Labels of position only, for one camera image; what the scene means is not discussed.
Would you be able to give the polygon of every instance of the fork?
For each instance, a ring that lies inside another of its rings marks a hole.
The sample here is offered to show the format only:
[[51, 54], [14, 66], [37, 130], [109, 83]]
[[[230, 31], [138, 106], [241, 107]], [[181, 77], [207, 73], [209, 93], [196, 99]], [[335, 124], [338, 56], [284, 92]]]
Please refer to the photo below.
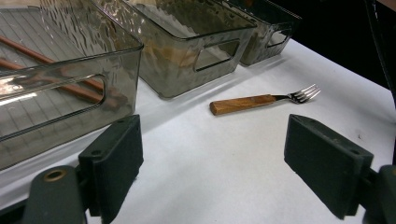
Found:
[[270, 105], [275, 101], [291, 100], [297, 105], [304, 104], [320, 93], [319, 87], [314, 84], [303, 90], [289, 93], [287, 95], [258, 95], [237, 99], [214, 101], [210, 103], [210, 111], [213, 115], [228, 114], [236, 111], [246, 110], [263, 105]]

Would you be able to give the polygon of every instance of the white table surface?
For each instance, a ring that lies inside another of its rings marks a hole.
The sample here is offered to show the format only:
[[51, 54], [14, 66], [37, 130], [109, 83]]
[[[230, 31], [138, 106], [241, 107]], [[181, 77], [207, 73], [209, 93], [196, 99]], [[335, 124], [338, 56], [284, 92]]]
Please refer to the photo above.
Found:
[[[208, 107], [215, 100], [283, 94], [314, 83], [322, 92], [305, 105], [285, 101], [217, 117]], [[361, 223], [362, 207], [355, 217], [337, 219], [284, 162], [289, 115], [316, 119], [371, 151], [376, 171], [392, 163], [396, 136], [388, 90], [293, 40], [278, 56], [238, 66], [170, 101], [140, 80], [135, 113], [141, 118], [145, 161], [113, 223]], [[47, 165], [75, 164], [78, 152], [98, 134], [85, 144], [67, 145], [74, 154], [62, 161], [56, 162], [63, 156], [56, 150], [44, 154], [35, 174]], [[32, 176], [20, 169], [0, 173], [0, 204], [26, 197]], [[5, 184], [15, 174], [18, 179]], [[88, 217], [88, 222], [100, 219]]]

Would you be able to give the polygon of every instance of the plastic storage container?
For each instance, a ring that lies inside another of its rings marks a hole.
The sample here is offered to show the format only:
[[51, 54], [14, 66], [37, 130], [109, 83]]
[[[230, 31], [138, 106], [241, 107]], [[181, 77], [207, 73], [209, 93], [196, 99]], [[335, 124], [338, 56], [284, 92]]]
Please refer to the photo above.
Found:
[[0, 23], [53, 60], [0, 42], [0, 170], [134, 113], [143, 45], [92, 3], [0, 8]]
[[139, 75], [173, 98], [235, 70], [255, 27], [211, 0], [92, 0], [145, 47]]
[[241, 58], [241, 63], [247, 66], [280, 54], [301, 21], [299, 16], [266, 0], [221, 2], [257, 24]]

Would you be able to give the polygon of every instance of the metal fork head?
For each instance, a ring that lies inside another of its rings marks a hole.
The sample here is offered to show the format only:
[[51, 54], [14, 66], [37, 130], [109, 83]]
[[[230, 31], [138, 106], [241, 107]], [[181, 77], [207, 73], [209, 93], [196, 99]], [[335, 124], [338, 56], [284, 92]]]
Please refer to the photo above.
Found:
[[289, 98], [296, 104], [304, 104], [317, 96], [320, 93], [320, 89], [317, 86], [317, 84], [314, 84], [308, 88], [305, 88], [303, 90], [294, 92], [294, 93], [289, 93], [288, 96]]

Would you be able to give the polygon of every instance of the wooden fork handle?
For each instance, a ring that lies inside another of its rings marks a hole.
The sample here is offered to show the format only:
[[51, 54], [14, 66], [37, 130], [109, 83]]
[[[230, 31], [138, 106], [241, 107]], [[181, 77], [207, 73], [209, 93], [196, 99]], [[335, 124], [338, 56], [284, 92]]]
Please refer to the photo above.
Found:
[[210, 103], [209, 107], [213, 115], [222, 115], [262, 105], [270, 105], [275, 101], [275, 96], [268, 94], [230, 100], [214, 101]]

